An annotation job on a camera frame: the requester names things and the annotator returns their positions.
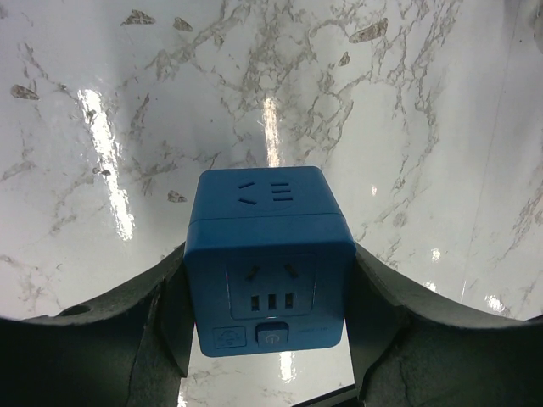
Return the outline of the blue cube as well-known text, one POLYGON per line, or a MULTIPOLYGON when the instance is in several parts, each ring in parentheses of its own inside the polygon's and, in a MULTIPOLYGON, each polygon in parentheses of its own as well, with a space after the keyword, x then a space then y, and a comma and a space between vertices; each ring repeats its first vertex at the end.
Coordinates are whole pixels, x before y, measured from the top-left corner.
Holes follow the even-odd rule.
POLYGON ((316 166, 207 170, 183 264, 209 357, 331 348, 355 242, 316 166))

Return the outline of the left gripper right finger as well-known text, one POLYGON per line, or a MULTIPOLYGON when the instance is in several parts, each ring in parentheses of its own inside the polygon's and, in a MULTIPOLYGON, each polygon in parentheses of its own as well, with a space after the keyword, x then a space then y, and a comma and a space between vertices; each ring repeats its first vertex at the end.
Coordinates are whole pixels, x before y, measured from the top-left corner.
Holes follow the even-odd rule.
POLYGON ((362 246, 346 311, 361 406, 540 406, 542 318, 443 297, 362 246))

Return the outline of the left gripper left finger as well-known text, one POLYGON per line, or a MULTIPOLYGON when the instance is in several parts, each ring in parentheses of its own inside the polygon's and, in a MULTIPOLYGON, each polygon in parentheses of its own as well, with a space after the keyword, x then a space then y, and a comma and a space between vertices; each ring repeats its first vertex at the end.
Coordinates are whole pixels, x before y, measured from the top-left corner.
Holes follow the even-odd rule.
POLYGON ((3 406, 176 406, 194 314, 179 246, 56 316, 1 319, 3 406))

